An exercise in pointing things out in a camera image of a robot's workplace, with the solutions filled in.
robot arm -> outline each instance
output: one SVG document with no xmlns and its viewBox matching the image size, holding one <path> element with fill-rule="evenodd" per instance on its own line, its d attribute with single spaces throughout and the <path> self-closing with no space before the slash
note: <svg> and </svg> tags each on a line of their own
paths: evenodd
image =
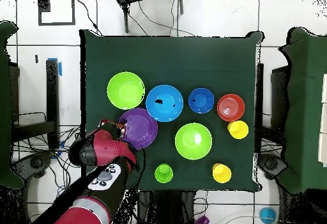
<svg viewBox="0 0 327 224">
<path fill-rule="evenodd" d="M 100 166 L 101 170 L 96 168 L 87 177 L 81 177 L 59 196 L 58 199 L 65 198 L 75 188 L 82 191 L 53 224 L 112 223 L 125 194 L 128 175 L 137 166 L 136 149 L 119 140 L 124 134 L 124 125 L 103 120 L 98 129 L 72 144 L 68 156 L 74 165 Z M 42 222 L 41 217 L 33 223 L 38 222 Z"/>
</svg>

blue bowl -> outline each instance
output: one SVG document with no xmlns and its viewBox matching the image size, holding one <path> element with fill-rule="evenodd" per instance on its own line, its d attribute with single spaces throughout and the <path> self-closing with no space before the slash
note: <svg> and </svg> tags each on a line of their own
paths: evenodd
<svg viewBox="0 0 327 224">
<path fill-rule="evenodd" d="M 215 97 L 208 89 L 197 88 L 193 90 L 188 97 L 188 104 L 194 112 L 205 114 L 211 110 L 215 104 Z"/>
<path fill-rule="evenodd" d="M 183 110 L 183 97 L 175 87 L 159 85 L 150 90 L 146 98 L 146 109 L 153 119 L 170 122 Z"/>
</svg>

button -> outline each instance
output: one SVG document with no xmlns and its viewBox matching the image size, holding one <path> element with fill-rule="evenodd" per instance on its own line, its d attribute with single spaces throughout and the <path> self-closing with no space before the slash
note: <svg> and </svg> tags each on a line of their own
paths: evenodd
<svg viewBox="0 0 327 224">
<path fill-rule="evenodd" d="M 110 172 L 101 172 L 98 176 L 98 180 L 109 181 L 112 179 L 112 174 Z"/>
</svg>

white tile floor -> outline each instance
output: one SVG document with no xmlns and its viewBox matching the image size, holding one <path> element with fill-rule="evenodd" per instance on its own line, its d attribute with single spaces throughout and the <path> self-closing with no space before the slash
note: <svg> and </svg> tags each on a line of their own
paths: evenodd
<svg viewBox="0 0 327 224">
<path fill-rule="evenodd" d="M 53 10 L 44 19 L 63 21 L 69 18 L 69 0 L 50 0 Z M 98 24 L 104 35 L 125 36 L 144 35 L 141 28 L 129 19 L 130 33 L 125 34 L 123 12 L 116 0 L 81 0 L 89 10 L 89 16 Z M 153 21 L 176 28 L 177 0 L 144 0 L 140 4 L 143 12 Z M 265 39 L 262 42 L 261 62 L 264 63 L 264 103 L 263 112 L 271 113 L 272 69 L 287 64 L 286 58 L 278 50 L 285 45 L 287 32 L 294 26 L 325 35 L 327 33 L 326 0 L 184 0 L 184 15 L 179 15 L 179 29 L 197 36 L 244 37 L 251 31 L 260 30 Z M 169 35 L 170 29 L 150 22 L 141 12 L 138 3 L 130 7 L 130 15 L 152 36 Z M 95 30 L 87 18 L 83 5 L 75 0 L 74 26 L 39 26 L 37 0 L 0 0 L 0 21 L 9 20 L 18 26 L 17 34 L 8 40 L 7 52 L 13 62 L 20 66 L 20 113 L 45 111 L 45 60 L 50 57 L 62 62 L 63 75 L 59 77 L 60 129 L 65 131 L 80 124 L 80 64 L 79 29 Z M 190 34 L 179 32 L 179 36 Z M 25 116 L 26 123 L 42 121 L 42 116 Z M 263 116 L 264 124 L 270 125 L 270 117 Z M 24 156 L 14 154 L 13 160 Z M 51 163 L 57 183 L 63 183 L 63 175 L 56 160 Z M 72 181 L 78 178 L 79 169 L 69 169 Z M 257 179 L 262 190 L 257 193 L 243 191 L 210 191 L 210 204 L 206 216 L 210 224 L 226 224 L 238 216 L 248 216 L 232 220 L 228 224 L 262 224 L 258 216 L 263 207 L 271 206 L 278 212 L 278 189 L 273 181 L 264 178 L 257 171 Z M 30 215 L 44 212 L 57 196 L 54 174 L 47 169 L 44 177 L 31 181 L 28 202 Z M 197 197 L 205 196 L 198 191 Z M 203 200 L 196 200 L 195 211 L 203 210 Z"/>
</svg>

green bowl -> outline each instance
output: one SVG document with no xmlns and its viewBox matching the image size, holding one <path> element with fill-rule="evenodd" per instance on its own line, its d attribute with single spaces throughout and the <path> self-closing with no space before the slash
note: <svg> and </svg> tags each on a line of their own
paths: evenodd
<svg viewBox="0 0 327 224">
<path fill-rule="evenodd" d="M 188 160 L 199 160 L 206 156 L 212 145 L 210 131 L 198 123 L 182 126 L 175 136 L 177 152 Z"/>
<path fill-rule="evenodd" d="M 107 87 L 108 99 L 115 107 L 122 110 L 137 107 L 142 102 L 145 92 L 143 81 L 131 72 L 114 75 Z"/>
</svg>

